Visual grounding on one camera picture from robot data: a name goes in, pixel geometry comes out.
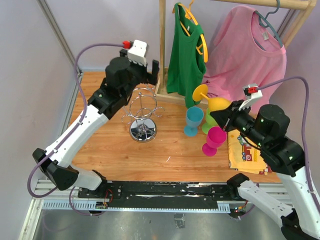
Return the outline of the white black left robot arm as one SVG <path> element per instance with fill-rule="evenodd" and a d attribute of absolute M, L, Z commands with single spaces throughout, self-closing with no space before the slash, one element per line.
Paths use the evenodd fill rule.
<path fill-rule="evenodd" d="M 113 58 L 105 68 L 100 87 L 88 99 L 78 118 L 46 149 L 34 150 L 32 157 L 37 166 L 57 189 L 86 188 L 96 198 L 107 193 L 102 175 L 94 170 L 72 167 L 73 158 L 93 133 L 129 103 L 136 86 L 158 83 L 159 69 L 157 60 L 152 61 L 152 71 L 148 72 L 146 66 L 128 57 Z"/>

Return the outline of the blue plastic wine glass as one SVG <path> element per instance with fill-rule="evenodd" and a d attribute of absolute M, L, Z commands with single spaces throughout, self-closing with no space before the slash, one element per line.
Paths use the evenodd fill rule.
<path fill-rule="evenodd" d="M 192 106 L 186 111 L 186 126 L 183 131 L 188 137 L 195 137 L 198 134 L 198 127 L 204 118 L 204 112 L 201 108 Z"/>

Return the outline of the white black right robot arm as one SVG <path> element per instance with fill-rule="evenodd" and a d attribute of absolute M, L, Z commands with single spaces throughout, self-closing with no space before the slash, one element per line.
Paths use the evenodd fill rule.
<path fill-rule="evenodd" d="M 223 131 L 238 130 L 259 148 L 260 156 L 281 180 L 293 206 L 270 196 L 242 173 L 226 182 L 227 196 L 247 200 L 259 208 L 277 223 L 287 240 L 318 240 L 320 196 L 307 168 L 307 150 L 286 136 L 290 118 L 274 104 L 263 105 L 253 118 L 249 109 L 240 109 L 241 104 L 241 100 L 234 101 L 210 115 Z"/>

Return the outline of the orange plastic wine glass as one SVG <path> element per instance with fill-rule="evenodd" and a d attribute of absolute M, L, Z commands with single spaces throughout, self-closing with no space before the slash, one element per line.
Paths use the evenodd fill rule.
<path fill-rule="evenodd" d="M 192 99 L 195 102 L 199 102 L 202 99 L 207 100 L 208 108 L 211 112 L 221 111 L 227 109 L 231 102 L 222 97 L 208 97 L 209 88 L 206 84 L 199 85 L 192 94 Z"/>

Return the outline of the pink plastic wine glass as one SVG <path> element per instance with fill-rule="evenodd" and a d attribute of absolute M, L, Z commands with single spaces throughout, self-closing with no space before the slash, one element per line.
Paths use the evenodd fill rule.
<path fill-rule="evenodd" d="M 227 133 L 225 131 L 219 126 L 212 127 L 206 135 L 206 143 L 202 146 L 202 152 L 208 157 L 213 157 L 226 139 Z"/>

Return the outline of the green plastic wine glass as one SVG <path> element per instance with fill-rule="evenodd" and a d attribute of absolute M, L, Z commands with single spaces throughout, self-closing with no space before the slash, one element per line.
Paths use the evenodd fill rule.
<path fill-rule="evenodd" d="M 218 124 L 215 121 L 215 119 L 210 115 L 210 109 L 207 108 L 207 110 L 205 112 L 205 123 L 202 125 L 201 129 L 207 135 L 208 131 L 212 127 L 216 127 L 216 126 L 218 126 Z"/>

